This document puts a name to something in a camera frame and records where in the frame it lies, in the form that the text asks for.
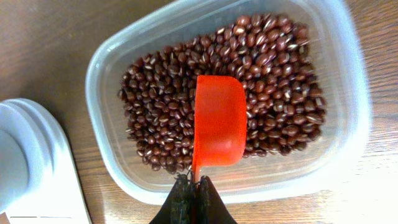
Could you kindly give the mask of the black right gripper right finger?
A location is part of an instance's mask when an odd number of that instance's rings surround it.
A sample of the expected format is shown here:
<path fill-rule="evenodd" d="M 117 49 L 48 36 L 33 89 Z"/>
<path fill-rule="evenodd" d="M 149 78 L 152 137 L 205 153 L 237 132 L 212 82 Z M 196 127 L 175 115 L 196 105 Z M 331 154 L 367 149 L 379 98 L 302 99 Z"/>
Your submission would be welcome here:
<path fill-rule="evenodd" d="M 194 201 L 194 221 L 197 224 L 237 224 L 208 176 L 202 176 Z"/>

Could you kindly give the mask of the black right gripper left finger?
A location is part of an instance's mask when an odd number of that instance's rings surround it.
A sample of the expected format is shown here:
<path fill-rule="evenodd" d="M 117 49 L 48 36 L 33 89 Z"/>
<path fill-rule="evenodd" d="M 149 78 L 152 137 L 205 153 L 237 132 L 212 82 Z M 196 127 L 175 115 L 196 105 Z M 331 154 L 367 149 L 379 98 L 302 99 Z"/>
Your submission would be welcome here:
<path fill-rule="evenodd" d="M 178 173 L 164 204 L 150 224 L 190 224 L 195 187 L 191 174 Z"/>

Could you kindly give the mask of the red measuring scoop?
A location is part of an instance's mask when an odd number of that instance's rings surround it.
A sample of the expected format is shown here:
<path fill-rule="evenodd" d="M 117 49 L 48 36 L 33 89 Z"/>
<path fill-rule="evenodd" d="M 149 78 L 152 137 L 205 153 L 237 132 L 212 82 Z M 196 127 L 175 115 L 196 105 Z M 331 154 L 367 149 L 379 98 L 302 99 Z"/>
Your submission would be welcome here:
<path fill-rule="evenodd" d="M 193 184 L 200 169 L 230 166 L 239 162 L 246 145 L 246 97 L 242 84 L 233 77 L 199 75 L 195 92 Z"/>

